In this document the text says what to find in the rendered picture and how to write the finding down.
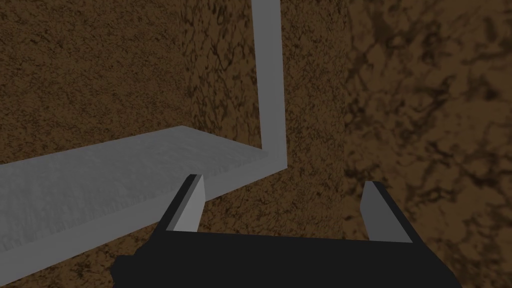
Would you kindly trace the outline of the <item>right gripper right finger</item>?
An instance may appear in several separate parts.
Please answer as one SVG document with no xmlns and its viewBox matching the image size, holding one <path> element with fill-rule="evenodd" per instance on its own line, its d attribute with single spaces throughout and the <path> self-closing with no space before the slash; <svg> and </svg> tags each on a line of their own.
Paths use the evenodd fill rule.
<svg viewBox="0 0 512 288">
<path fill-rule="evenodd" d="M 360 213 L 370 241 L 423 243 L 381 182 L 364 183 Z"/>
</svg>

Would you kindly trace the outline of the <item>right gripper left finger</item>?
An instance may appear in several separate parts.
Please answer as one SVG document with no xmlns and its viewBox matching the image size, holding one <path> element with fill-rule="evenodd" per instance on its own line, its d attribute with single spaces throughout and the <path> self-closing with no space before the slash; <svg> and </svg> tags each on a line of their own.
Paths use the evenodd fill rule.
<svg viewBox="0 0 512 288">
<path fill-rule="evenodd" d="M 155 228 L 165 231 L 196 232 L 206 202 L 204 177 L 190 174 L 176 192 Z"/>
</svg>

